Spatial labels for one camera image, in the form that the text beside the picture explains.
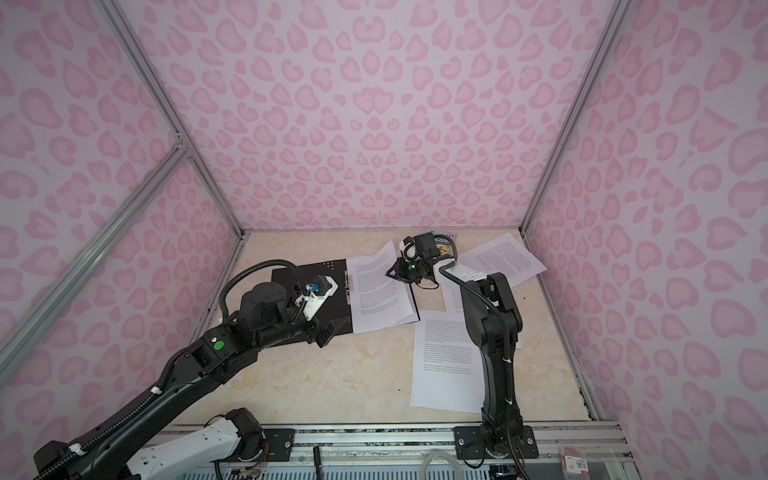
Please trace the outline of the blue and black file folder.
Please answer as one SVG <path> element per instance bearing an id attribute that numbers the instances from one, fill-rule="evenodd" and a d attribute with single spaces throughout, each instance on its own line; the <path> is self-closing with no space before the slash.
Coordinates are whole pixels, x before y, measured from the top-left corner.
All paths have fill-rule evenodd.
<path id="1" fill-rule="evenodd" d="M 418 322 L 412 290 L 386 275 L 387 262 L 386 255 L 377 254 L 301 265 L 311 289 L 304 317 L 332 325 L 337 335 Z"/>

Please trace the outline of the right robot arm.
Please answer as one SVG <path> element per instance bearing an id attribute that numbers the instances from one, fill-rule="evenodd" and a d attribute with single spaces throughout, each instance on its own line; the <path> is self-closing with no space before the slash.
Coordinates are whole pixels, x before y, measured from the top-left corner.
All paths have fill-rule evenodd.
<path id="1" fill-rule="evenodd" d="M 483 456 L 523 465 L 524 421 L 516 398 L 514 355 L 523 322 L 512 288 L 501 272 L 479 271 L 459 262 L 455 242 L 422 233 L 401 242 L 399 257 L 386 272 L 410 285 L 428 280 L 456 286 L 467 333 L 479 349 L 484 375 L 480 445 Z"/>

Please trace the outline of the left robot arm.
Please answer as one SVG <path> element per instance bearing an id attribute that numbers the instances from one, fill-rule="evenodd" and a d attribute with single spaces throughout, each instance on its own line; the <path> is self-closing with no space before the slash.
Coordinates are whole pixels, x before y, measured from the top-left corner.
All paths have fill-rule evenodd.
<path id="1" fill-rule="evenodd" d="M 173 354 L 157 380 L 87 433 L 50 441 L 34 455 L 40 479 L 172 479 L 196 466 L 239 456 L 265 458 L 258 422 L 243 409 L 174 442 L 148 447 L 172 420 L 254 364 L 261 351 L 297 336 L 323 347 L 333 336 L 316 318 L 338 290 L 317 276 L 289 293 L 274 282 L 246 292 L 238 310 Z"/>

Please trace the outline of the colourful treehouse book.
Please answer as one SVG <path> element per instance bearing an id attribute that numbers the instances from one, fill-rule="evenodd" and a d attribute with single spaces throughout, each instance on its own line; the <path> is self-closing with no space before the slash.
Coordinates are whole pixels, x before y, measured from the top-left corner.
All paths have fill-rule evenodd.
<path id="1" fill-rule="evenodd" d="M 447 255 L 454 258 L 458 256 L 454 235 L 434 232 L 433 236 L 435 243 L 441 251 L 442 255 Z"/>

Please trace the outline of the right far printed sheet lower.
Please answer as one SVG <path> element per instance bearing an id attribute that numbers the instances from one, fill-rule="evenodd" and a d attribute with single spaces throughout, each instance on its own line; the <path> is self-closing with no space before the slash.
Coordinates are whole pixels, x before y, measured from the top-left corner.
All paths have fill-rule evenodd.
<path id="1" fill-rule="evenodd" d="M 446 310 L 452 311 L 461 320 L 464 320 L 465 307 L 464 307 L 464 301 L 462 300 L 462 293 L 461 293 L 460 287 L 457 284 L 446 280 L 441 283 L 440 290 L 442 291 L 443 300 L 446 305 Z M 495 307 L 497 307 L 502 313 L 507 312 L 512 314 L 514 321 L 516 323 L 516 327 L 518 328 L 516 347 L 518 349 L 522 348 L 523 342 L 521 337 L 521 331 L 523 328 L 523 322 L 522 322 L 522 316 L 520 314 L 520 311 L 518 309 L 515 299 L 512 300 L 511 304 L 507 304 L 505 306 L 502 305 L 500 300 L 491 300 L 491 303 Z"/>

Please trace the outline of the printed sheet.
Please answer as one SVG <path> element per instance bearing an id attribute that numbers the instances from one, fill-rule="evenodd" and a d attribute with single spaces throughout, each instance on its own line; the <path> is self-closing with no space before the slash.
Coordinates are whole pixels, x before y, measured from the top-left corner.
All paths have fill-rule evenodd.
<path id="1" fill-rule="evenodd" d="M 462 315 L 420 313 L 415 324 L 410 405 L 478 414 L 484 401 L 480 350 Z"/>
<path id="2" fill-rule="evenodd" d="M 511 288 L 546 270 L 545 265 L 510 233 L 460 253 L 458 263 L 488 275 L 502 273 Z"/>
<path id="3" fill-rule="evenodd" d="M 461 320 L 464 320 L 465 307 L 464 307 L 464 301 L 462 300 L 462 293 L 461 293 L 460 287 L 457 284 L 446 280 L 441 283 L 440 290 L 442 291 L 443 300 L 446 305 L 446 310 L 452 311 Z M 521 331 L 523 328 L 523 322 L 522 322 L 522 316 L 520 314 L 520 311 L 518 309 L 515 299 L 512 300 L 511 304 L 507 304 L 505 306 L 502 305 L 500 300 L 491 300 L 491 303 L 495 307 L 497 307 L 502 313 L 507 312 L 512 314 L 514 321 L 516 323 L 516 327 L 518 328 L 516 347 L 518 349 L 522 348 L 523 342 L 521 337 Z"/>

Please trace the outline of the sheet under centre sheet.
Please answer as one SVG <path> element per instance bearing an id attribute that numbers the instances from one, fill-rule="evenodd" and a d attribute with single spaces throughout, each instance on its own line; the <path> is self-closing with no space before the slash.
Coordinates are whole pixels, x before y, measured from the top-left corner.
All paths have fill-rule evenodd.
<path id="1" fill-rule="evenodd" d="M 417 322 L 411 289 L 386 275 L 398 255 L 391 241 L 377 253 L 348 258 L 352 331 L 364 334 Z"/>

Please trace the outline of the centre right printed sheet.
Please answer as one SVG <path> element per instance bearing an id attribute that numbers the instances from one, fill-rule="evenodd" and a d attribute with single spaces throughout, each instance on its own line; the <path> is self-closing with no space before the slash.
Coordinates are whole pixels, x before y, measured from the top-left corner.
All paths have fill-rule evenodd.
<path id="1" fill-rule="evenodd" d="M 415 324 L 410 405 L 478 414 L 484 401 L 480 350 L 462 315 L 420 313 Z"/>

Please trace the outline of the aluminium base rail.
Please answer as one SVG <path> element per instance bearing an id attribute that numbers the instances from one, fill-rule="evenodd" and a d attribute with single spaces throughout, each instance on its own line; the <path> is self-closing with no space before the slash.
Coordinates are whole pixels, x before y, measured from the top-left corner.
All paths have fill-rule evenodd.
<path id="1" fill-rule="evenodd" d="M 591 479 L 636 479 L 617 424 L 534 422 L 512 440 L 493 442 L 475 423 L 304 424 L 238 427 L 216 418 L 206 426 L 167 427 L 126 463 L 129 477 L 176 479 L 204 469 L 225 478 L 236 466 L 264 479 L 296 471 L 307 478 L 564 479 L 562 457 L 586 462 Z"/>

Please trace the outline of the aluminium frame corner post left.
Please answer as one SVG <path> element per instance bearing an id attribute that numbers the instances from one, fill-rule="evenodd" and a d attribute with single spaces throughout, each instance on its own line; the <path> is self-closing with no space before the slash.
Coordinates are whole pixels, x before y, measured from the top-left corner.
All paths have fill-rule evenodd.
<path id="1" fill-rule="evenodd" d="M 181 146 L 189 151 L 191 162 L 219 212 L 224 216 L 234 235 L 238 239 L 242 239 L 245 235 L 245 229 L 237 219 L 222 189 L 215 181 L 211 169 L 206 165 L 203 155 L 193 141 L 168 89 L 164 86 L 160 75 L 146 55 L 136 31 L 131 26 L 122 7 L 117 1 L 112 0 L 96 0 L 92 1 L 92 4 L 101 13 L 106 25 L 134 67 L 162 118 L 174 132 Z"/>

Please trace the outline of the aluminium frame corner post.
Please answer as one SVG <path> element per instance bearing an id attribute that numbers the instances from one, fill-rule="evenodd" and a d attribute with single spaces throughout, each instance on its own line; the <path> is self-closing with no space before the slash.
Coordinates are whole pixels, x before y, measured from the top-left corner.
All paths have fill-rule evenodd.
<path id="1" fill-rule="evenodd" d="M 565 150 L 587 109 L 590 97 L 598 86 L 600 77 L 604 73 L 621 35 L 633 15 L 636 5 L 637 1 L 631 0 L 615 1 L 612 5 L 605 27 L 598 37 L 593 55 L 586 64 L 582 78 L 577 84 L 574 97 L 569 104 L 569 109 L 566 111 L 555 143 L 544 164 L 542 175 L 534 189 L 531 203 L 523 217 L 519 228 L 523 239 L 526 239 L 533 230 L 533 222 L 541 205 L 544 203 L 544 195 L 547 193 L 547 189 L 552 182 L 555 170 L 564 157 Z"/>
<path id="2" fill-rule="evenodd" d="M 134 67 L 162 118 L 174 132 L 181 146 L 189 151 L 191 162 L 219 212 L 224 216 L 234 235 L 238 239 L 242 239 L 245 235 L 245 229 L 237 219 L 222 189 L 215 181 L 211 169 L 206 165 L 203 155 L 193 141 L 168 89 L 164 86 L 160 75 L 146 55 L 136 31 L 131 26 L 122 7 L 117 1 L 112 0 L 96 0 L 92 1 L 92 4 L 101 13 L 106 25 Z"/>

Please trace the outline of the aluminium frame corner post right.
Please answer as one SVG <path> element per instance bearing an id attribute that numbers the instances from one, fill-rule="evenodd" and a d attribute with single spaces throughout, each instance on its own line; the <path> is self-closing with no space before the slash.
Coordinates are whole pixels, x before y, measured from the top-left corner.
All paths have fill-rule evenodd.
<path id="1" fill-rule="evenodd" d="M 604 73 L 621 35 L 633 15 L 636 5 L 637 1 L 631 0 L 615 1 L 612 5 L 605 27 L 598 37 L 593 55 L 586 64 L 582 78 L 577 84 L 574 97 L 569 104 L 569 109 L 566 111 L 555 143 L 544 164 L 542 175 L 534 189 L 531 203 L 523 217 L 519 228 L 523 239 L 526 239 L 533 230 L 533 222 L 541 205 L 544 203 L 544 195 L 547 193 L 547 189 L 552 182 L 555 170 L 564 157 L 565 150 L 587 109 L 590 97 L 598 86 L 600 77 Z"/>

